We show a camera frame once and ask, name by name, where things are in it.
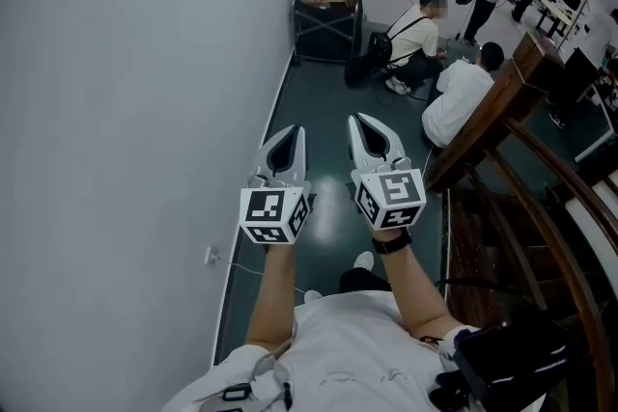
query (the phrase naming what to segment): black wristband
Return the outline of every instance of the black wristband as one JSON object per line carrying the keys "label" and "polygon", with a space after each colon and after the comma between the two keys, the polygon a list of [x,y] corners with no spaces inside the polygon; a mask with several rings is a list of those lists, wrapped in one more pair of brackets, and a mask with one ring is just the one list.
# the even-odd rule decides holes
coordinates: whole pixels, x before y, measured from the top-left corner
{"label": "black wristband", "polygon": [[412,243],[412,237],[409,236],[407,229],[401,229],[401,235],[389,242],[380,242],[372,238],[374,250],[380,255],[389,255],[401,251],[406,246]]}

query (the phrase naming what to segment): baseboard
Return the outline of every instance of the baseboard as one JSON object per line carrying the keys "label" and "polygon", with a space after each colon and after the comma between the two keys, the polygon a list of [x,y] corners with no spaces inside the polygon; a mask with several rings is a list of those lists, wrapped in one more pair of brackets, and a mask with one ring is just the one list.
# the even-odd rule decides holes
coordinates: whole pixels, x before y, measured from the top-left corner
{"label": "baseboard", "polygon": [[[274,117],[274,113],[276,112],[277,107],[279,106],[279,100],[281,99],[281,90],[283,90],[283,86],[286,82],[286,79],[288,79],[288,73],[290,72],[290,67],[292,65],[292,57],[294,57],[294,49],[292,49],[292,51],[290,52],[290,57],[288,57],[288,63],[286,64],[283,70],[283,74],[281,76],[281,80],[279,81],[279,87],[277,88],[275,98],[272,102],[272,106],[270,107],[270,112],[268,114],[267,123],[264,127],[264,133],[262,134],[262,139],[260,140],[258,149],[266,141],[270,133],[270,130],[272,128],[272,118]],[[235,260],[237,248],[239,247],[239,234],[240,234],[240,226],[237,224],[236,231],[234,233],[234,239],[232,241],[232,249],[230,250],[230,258],[228,259],[228,262],[234,262]],[[228,269],[225,274],[225,283],[223,285],[224,287],[223,295],[221,297],[221,303],[219,304],[219,314],[217,316],[216,332],[214,334],[214,342],[212,344],[211,368],[214,366],[215,359],[217,357],[217,351],[219,348],[219,340],[220,340],[219,335],[221,333],[221,323],[223,321],[223,317],[225,316],[225,312],[227,309],[225,307],[225,302],[228,299],[228,295],[229,295],[231,273],[232,273],[232,266],[228,264]]]}

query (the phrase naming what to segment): table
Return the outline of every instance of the table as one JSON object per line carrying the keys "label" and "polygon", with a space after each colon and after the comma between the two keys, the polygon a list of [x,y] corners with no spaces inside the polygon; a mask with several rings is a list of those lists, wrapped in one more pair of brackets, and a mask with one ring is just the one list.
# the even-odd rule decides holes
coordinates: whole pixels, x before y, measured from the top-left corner
{"label": "table", "polygon": [[539,20],[539,23],[537,24],[537,29],[538,30],[541,29],[541,25],[543,24],[543,21],[545,21],[545,18],[548,16],[548,14],[551,14],[555,18],[555,20],[553,21],[553,25],[548,31],[548,38],[551,38],[553,36],[553,34],[556,32],[561,22],[565,23],[567,27],[571,27],[571,25],[574,23],[574,21],[565,12],[566,9],[569,9],[569,8],[566,6],[566,4],[564,4],[563,0],[557,0],[557,2],[549,2],[548,0],[541,0],[541,4],[543,4],[546,7],[546,10],[543,12],[541,19]]}

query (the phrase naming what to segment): white sneaker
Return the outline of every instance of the white sneaker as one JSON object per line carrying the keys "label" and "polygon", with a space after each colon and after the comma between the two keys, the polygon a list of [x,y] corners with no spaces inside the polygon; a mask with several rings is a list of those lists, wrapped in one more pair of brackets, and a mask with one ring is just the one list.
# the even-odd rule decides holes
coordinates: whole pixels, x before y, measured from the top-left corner
{"label": "white sneaker", "polygon": [[361,253],[354,262],[354,268],[365,268],[367,271],[374,269],[374,254],[370,251]]}
{"label": "white sneaker", "polygon": [[319,293],[317,290],[307,290],[305,292],[305,304],[309,304],[314,300],[322,299],[322,297],[322,294]]}
{"label": "white sneaker", "polygon": [[397,95],[401,96],[407,96],[412,93],[412,90],[395,76],[391,77],[390,79],[386,79],[386,87],[390,91],[395,92]]}

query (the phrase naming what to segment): wooden railing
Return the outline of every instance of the wooden railing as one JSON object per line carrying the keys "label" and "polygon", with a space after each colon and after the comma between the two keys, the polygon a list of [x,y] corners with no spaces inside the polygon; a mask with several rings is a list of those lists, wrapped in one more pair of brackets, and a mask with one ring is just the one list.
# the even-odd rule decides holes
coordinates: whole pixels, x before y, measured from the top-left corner
{"label": "wooden railing", "polygon": [[545,310],[546,300],[515,232],[475,171],[481,161],[489,160],[529,214],[563,274],[588,342],[596,379],[597,410],[610,412],[614,400],[614,370],[607,334],[590,285],[572,249],[546,210],[533,198],[512,166],[496,150],[497,145],[509,134],[517,137],[581,201],[618,254],[618,220],[568,165],[520,124],[545,96],[551,83],[562,80],[563,71],[564,66],[547,40],[535,40],[526,35],[513,60],[506,64],[458,137],[429,170],[428,188],[440,192],[463,177],[469,180],[505,248],[505,254],[516,268],[520,287],[541,310]]}

